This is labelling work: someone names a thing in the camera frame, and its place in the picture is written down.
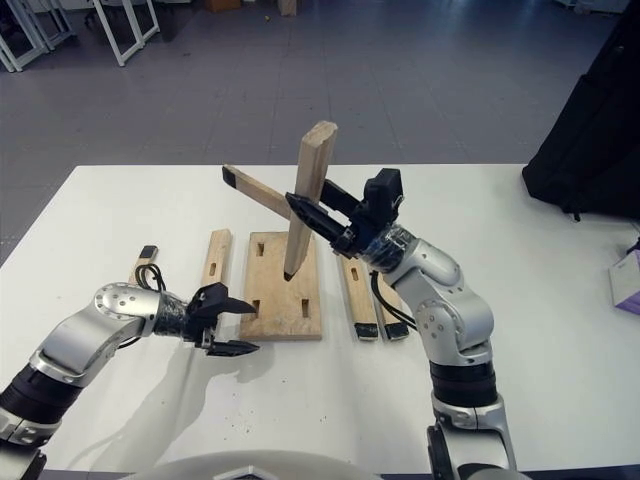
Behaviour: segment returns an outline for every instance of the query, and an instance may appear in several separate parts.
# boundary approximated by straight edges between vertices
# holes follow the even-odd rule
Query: wooden plank
[[[347,287],[351,320],[356,335],[360,340],[376,340],[378,338],[378,321],[367,287],[369,279],[367,270],[357,258],[349,259],[340,255],[340,264]]]
[[[142,247],[140,251],[140,255],[138,255],[138,259],[136,260],[135,265],[133,266],[133,270],[131,270],[131,274],[129,275],[129,283],[132,285],[137,285],[136,282],[136,268],[140,265],[146,265],[147,263],[152,263],[156,255],[158,254],[158,247],[155,245],[145,245]]]
[[[298,13],[296,0],[278,0],[278,9],[283,17],[295,17]]]
[[[313,202],[320,200],[327,167],[333,156],[338,126],[332,122],[318,122],[300,142],[295,193]],[[295,215],[289,221],[287,252],[284,260],[285,279],[291,279],[307,254],[311,230]]]
[[[384,298],[392,307],[402,310],[402,300],[400,299],[400,296],[393,288],[387,285],[387,283],[382,279],[382,275],[378,277],[378,286],[380,288],[380,295],[382,295],[382,298]],[[384,331],[387,334],[387,338],[389,340],[400,340],[407,337],[409,335],[409,327],[391,315],[391,313],[389,313],[387,309],[377,301],[376,303],[378,304],[378,310],[382,315],[382,324],[384,326]]]
[[[214,230],[209,239],[209,250],[207,259],[202,270],[201,286],[212,283],[224,283],[227,274],[227,264],[229,263],[229,252],[231,250],[231,232],[229,229]]]
[[[265,184],[238,170],[236,167],[223,165],[222,178],[230,187],[244,193],[247,197],[267,207],[269,210],[274,211],[281,217],[287,220],[291,217],[291,208],[286,198],[284,198],[284,195],[271,187],[267,187]]]
[[[285,232],[251,234],[243,297],[257,314],[242,316],[242,340],[322,339],[315,244],[290,282],[282,278],[286,244]]]

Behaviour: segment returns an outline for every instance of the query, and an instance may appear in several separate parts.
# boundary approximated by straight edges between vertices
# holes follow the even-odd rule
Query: black bag
[[[532,197],[576,219],[582,212],[640,219],[640,0],[580,77],[522,176]]]

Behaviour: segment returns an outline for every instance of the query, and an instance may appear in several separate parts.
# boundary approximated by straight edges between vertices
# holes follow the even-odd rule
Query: gray floor
[[[551,0],[301,0],[161,12],[119,68],[99,31],[0,73],[0,262],[76,165],[527,162],[617,17]]]

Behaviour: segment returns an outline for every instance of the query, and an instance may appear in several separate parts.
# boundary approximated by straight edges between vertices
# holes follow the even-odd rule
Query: metal frame
[[[133,32],[133,36],[135,38],[135,43],[129,47],[124,52],[120,52],[118,48],[118,44],[116,43],[116,39],[113,36],[113,31],[111,30],[111,26],[109,25],[109,21],[107,16],[104,13],[104,9],[102,8],[102,3],[100,0],[93,0],[93,5],[96,8],[96,12],[98,13],[98,18],[100,18],[100,22],[102,23],[102,28],[104,28],[105,33],[107,34],[107,38],[109,39],[109,44],[111,45],[111,50],[113,50],[113,55],[116,57],[116,61],[118,65],[124,67],[124,64],[131,56],[136,53],[138,50],[144,48],[145,42],[151,38],[152,35],[156,34],[160,31],[160,26],[158,25],[158,18],[156,17],[156,11],[153,8],[153,4],[151,0],[146,0],[147,6],[149,7],[149,14],[151,15],[151,19],[153,21],[153,26],[144,34],[140,31],[140,24],[138,23],[138,19],[136,18],[136,14],[133,11],[133,4],[131,0],[122,0],[122,6],[124,7],[124,11],[127,15],[127,19],[129,20],[129,26]]]
[[[34,25],[34,28],[38,31],[42,37],[44,43],[49,50],[53,50],[56,45],[64,42],[67,38],[75,36],[76,32],[73,30],[67,14],[65,13],[59,0],[39,0],[40,4],[45,8],[45,12],[51,14],[53,22],[55,23],[58,33],[49,36],[45,31],[40,19],[33,11],[31,4],[27,0],[7,0],[8,2],[19,2],[29,19]]]
[[[8,72],[12,73],[16,71],[16,67],[9,56],[15,59],[15,57],[13,57],[13,53],[11,53],[11,50],[9,49],[9,46],[4,41],[4,38],[2,38],[2,35],[0,35],[0,62],[2,62],[4,68],[6,68]]]
[[[40,37],[40,34],[36,30],[34,24],[31,22],[31,19],[29,18],[27,12],[24,10],[22,4],[17,3],[16,0],[7,0],[7,5],[9,5],[11,12],[13,13],[14,17],[16,17],[16,20],[20,24],[20,28],[22,28],[22,31],[26,35],[27,40],[29,40],[29,43],[32,47],[28,52],[25,52],[19,57],[16,57],[11,51],[11,48],[9,48],[9,45],[7,45],[4,39],[2,39],[1,46],[6,57],[11,61],[11,63],[13,63],[14,68],[18,72],[21,72],[22,68],[25,65],[35,60],[43,53],[49,53],[49,50]]]

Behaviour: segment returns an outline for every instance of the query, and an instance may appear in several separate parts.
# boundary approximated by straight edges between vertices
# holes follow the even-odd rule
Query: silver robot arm
[[[433,383],[436,423],[427,437],[434,478],[526,478],[515,470],[504,402],[496,389],[491,309],[465,285],[449,255],[395,223],[404,198],[399,170],[385,168],[369,179],[361,201],[325,181],[320,202],[345,215],[346,226],[308,198],[291,193],[286,198],[337,254],[363,259],[379,272],[374,281],[382,274],[411,308]]]
[[[39,447],[119,348],[154,333],[193,342],[208,355],[243,355],[257,347],[215,342],[217,317],[252,311],[229,298],[221,283],[201,288],[189,303],[126,283],[99,289],[87,307],[54,328],[0,393],[0,480],[38,478],[46,463]]]
[[[401,245],[411,238],[397,225],[385,236]],[[428,440],[434,473],[464,479],[489,467],[515,470],[492,366],[489,305],[465,284],[449,255],[422,239],[410,240],[402,261],[384,280],[411,308],[429,359],[436,424],[429,427]]]

